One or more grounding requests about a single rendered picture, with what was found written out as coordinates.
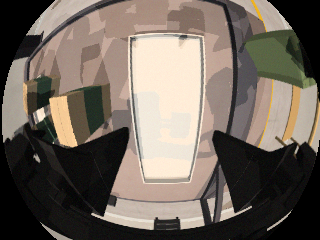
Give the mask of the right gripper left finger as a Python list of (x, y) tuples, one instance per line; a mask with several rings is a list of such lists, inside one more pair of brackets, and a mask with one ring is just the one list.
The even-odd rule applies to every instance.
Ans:
[(31, 136), (31, 140), (40, 161), (61, 173), (92, 213), (104, 217), (127, 149), (129, 128), (122, 127), (72, 148), (37, 136)]

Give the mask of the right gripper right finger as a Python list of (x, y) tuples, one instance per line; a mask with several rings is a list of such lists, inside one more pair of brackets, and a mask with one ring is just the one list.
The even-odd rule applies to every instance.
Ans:
[(280, 164), (294, 155), (294, 142), (274, 151), (266, 151), (238, 138), (215, 130), (212, 137), (234, 213), (251, 206), (250, 202), (270, 181)]

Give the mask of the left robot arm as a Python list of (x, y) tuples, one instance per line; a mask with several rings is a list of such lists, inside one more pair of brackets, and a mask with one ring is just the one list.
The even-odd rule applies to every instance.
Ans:
[[(9, 139), (9, 140), (7, 140), (7, 139), (9, 139), (9, 138), (6, 138), (6, 140), (5, 140), (6, 144), (5, 144), (5, 142), (4, 142), (4, 149), (5, 149), (5, 146), (7, 146), (7, 144), (10, 142), (10, 139)], [(36, 161), (36, 160), (33, 158), (33, 164), (34, 164), (35, 166), (37, 166), (37, 165), (39, 164), (39, 162)]]

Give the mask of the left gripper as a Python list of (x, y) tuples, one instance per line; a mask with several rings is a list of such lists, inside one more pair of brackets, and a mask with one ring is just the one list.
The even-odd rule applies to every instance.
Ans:
[(30, 141), (30, 143), (31, 143), (31, 145), (32, 145), (32, 147), (33, 147), (33, 150), (34, 150), (34, 152), (35, 152), (35, 153), (34, 153), (35, 156), (37, 156), (37, 154), (36, 154), (36, 151), (35, 151), (34, 146), (33, 146), (33, 144), (32, 144), (31, 136), (38, 136), (38, 137), (40, 137), (40, 138), (43, 138), (43, 136), (44, 136), (45, 134), (46, 134), (45, 130), (33, 130), (33, 131), (32, 131), (29, 122), (27, 122), (27, 123), (23, 126), (23, 136), (26, 137), (26, 138)]

